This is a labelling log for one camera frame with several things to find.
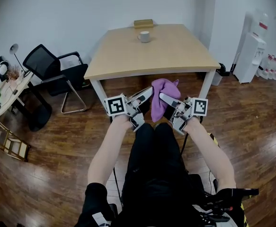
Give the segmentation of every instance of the hand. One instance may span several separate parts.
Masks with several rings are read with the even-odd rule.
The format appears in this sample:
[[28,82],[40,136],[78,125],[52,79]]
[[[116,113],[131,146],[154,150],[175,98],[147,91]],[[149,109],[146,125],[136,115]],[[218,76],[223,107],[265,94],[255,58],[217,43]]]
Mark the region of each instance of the hand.
[[183,128],[183,131],[185,131],[186,133],[190,134],[192,132],[192,130],[194,130],[194,128],[196,126],[198,126],[200,124],[200,121],[197,117],[192,117],[190,118],[187,122],[185,127]]
[[126,114],[117,115],[113,119],[112,124],[124,130],[128,130],[133,126],[132,123],[129,122],[129,116],[127,116]]

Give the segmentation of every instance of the small wooden table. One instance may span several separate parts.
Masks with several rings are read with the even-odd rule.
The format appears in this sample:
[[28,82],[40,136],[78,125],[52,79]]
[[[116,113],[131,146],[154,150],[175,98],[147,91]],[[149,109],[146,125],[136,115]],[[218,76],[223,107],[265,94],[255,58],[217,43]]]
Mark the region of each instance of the small wooden table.
[[[151,41],[141,43],[137,35],[147,30]],[[101,80],[149,74],[207,72],[199,97],[206,98],[219,63],[184,25],[109,30],[84,78],[90,79],[104,106],[107,98]]]
[[[8,82],[5,82],[1,89],[1,97],[3,98],[0,105],[0,116],[4,114],[12,104],[14,104],[17,109],[28,119],[28,126],[30,130],[38,131],[43,128],[49,120],[52,114],[52,107],[45,101],[45,99],[39,94],[39,92],[30,82],[33,75],[34,74],[30,72],[25,78],[23,78],[22,82],[15,88],[17,90],[16,94],[12,93],[10,84]],[[30,113],[17,100],[17,98],[27,86],[41,103],[32,113]]]

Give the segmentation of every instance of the person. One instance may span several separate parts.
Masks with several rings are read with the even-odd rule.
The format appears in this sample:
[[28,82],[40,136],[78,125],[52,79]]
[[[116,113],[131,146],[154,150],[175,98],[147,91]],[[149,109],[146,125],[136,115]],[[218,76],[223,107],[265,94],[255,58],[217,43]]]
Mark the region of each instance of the person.
[[[122,191],[123,210],[115,218],[108,202],[106,182],[115,166],[123,138],[131,128],[126,115],[115,117],[103,143],[88,170],[88,186],[82,213],[76,227],[93,226],[198,226],[200,215],[194,204],[204,197],[196,187],[203,188],[201,178],[185,170],[173,129],[167,123],[153,129],[145,123],[136,132],[129,156]],[[236,188],[234,170],[226,154],[215,144],[196,117],[184,128],[199,148],[203,158],[218,181],[217,191]],[[233,203],[231,220],[225,226],[244,226],[241,203]],[[95,220],[103,216],[108,223]]]

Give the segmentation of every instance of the mesh chair back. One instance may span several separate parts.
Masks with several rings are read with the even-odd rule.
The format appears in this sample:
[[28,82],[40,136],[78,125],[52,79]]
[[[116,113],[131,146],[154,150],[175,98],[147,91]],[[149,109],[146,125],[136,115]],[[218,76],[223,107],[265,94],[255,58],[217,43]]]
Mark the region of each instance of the mesh chair back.
[[40,44],[23,61],[23,66],[32,71],[41,80],[59,76],[61,64],[57,57]]
[[[3,56],[0,56],[0,64],[6,65],[7,69],[9,69],[9,63],[8,63],[8,61],[4,60]],[[0,74],[1,81],[7,80],[6,74],[7,74],[7,72],[5,72],[4,75]]]

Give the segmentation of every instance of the black sleeve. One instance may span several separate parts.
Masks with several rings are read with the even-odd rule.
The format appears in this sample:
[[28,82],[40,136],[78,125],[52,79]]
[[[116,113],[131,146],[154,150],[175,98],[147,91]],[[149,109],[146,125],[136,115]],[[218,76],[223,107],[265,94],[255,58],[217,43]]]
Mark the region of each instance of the black sleeve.
[[236,201],[233,203],[232,211],[227,211],[228,215],[233,219],[233,221],[237,224],[238,227],[245,227],[245,217],[244,217],[244,210],[241,207],[241,201]]
[[106,187],[100,183],[90,183],[86,188],[82,213],[75,227],[98,227],[92,215],[99,212],[107,221],[114,219],[107,202]]

